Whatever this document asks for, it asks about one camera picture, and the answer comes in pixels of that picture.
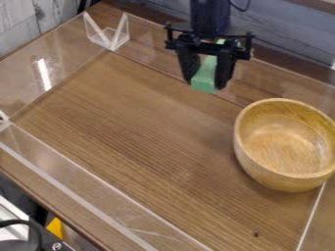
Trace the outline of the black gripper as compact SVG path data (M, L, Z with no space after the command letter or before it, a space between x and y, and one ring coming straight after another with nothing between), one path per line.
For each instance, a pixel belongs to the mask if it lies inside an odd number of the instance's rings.
M208 34L196 32L190 23L167 23L164 29L166 48L178 54L184 80L190 82L200 68L198 54L218 56L215 86L223 89L234 76L236 60L251 59L254 33L248 31L240 34Z

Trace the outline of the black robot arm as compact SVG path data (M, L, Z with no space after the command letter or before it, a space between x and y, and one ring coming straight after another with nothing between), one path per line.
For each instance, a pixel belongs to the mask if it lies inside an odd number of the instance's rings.
M231 34L231 9L246 12L251 0L190 0L190 22L166 24L166 49L174 50L183 79L190 86L214 94L226 88L239 60L251 59L254 34Z

